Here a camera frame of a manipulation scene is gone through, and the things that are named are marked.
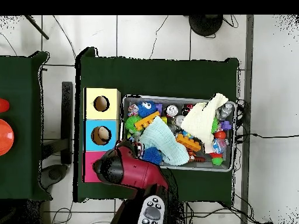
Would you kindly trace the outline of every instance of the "towel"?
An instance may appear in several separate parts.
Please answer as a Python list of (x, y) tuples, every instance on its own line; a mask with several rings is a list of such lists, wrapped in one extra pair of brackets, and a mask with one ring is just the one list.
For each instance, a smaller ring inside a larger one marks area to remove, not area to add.
[(145, 149), (156, 147), (162, 152), (163, 161), (172, 166), (180, 166), (189, 161), (186, 147), (175, 140), (175, 136), (159, 117), (155, 117), (140, 136)]
[(227, 101), (228, 99), (223, 94), (216, 93), (208, 103), (197, 103), (184, 118), (181, 129), (200, 139), (205, 149), (210, 147), (214, 139), (211, 129), (216, 109)]

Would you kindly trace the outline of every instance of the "round hole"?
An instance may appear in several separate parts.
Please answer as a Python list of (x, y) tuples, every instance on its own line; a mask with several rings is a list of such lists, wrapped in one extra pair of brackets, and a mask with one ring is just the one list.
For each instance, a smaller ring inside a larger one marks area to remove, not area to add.
[(97, 111), (107, 111), (109, 108), (110, 104), (108, 101), (108, 98), (105, 96), (98, 96), (94, 101), (93, 101), (93, 106), (95, 110)]
[(97, 145), (106, 145), (111, 140), (111, 131), (105, 126), (96, 127), (91, 132), (91, 140)]

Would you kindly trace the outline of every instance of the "dark green tablecloth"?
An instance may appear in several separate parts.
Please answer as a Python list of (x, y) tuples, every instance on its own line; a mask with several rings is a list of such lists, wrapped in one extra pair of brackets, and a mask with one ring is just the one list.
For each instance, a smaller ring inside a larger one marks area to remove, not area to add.
[(41, 158), (41, 93), (39, 69), (46, 52), (26, 57), (0, 56), (0, 98), (10, 109), (0, 118), (11, 125), (15, 141), (0, 156), (0, 198), (49, 200), (39, 186)]
[[(210, 99), (214, 93), (222, 93), (229, 100), (236, 100), (236, 58), (225, 62), (215, 61), (167, 61), (128, 58), (99, 58), (94, 48), (87, 48), (76, 62), (76, 109), (74, 158), (74, 197), (128, 198), (132, 190), (117, 185), (82, 182), (83, 150), (83, 88), (117, 88), (121, 95), (149, 95)], [(232, 171), (173, 170), (179, 187), (181, 201), (222, 201), (231, 205)]]

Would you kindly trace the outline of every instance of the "blue plush toy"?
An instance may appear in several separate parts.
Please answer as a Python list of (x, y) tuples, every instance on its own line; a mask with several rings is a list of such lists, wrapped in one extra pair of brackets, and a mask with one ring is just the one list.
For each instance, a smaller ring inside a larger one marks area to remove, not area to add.
[(157, 111), (156, 104), (153, 101), (140, 102), (137, 106), (139, 108), (138, 115), (141, 118), (145, 118)]
[(142, 159), (159, 165), (162, 162), (162, 155), (156, 147), (151, 147), (144, 151)]

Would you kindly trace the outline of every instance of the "pink cube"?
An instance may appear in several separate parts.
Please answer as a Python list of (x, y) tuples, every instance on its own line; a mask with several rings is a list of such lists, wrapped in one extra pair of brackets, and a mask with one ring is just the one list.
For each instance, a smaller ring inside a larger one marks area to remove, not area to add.
[(92, 165), (95, 161), (99, 160), (106, 151), (87, 151), (85, 152), (85, 183), (101, 182), (95, 171), (92, 169)]

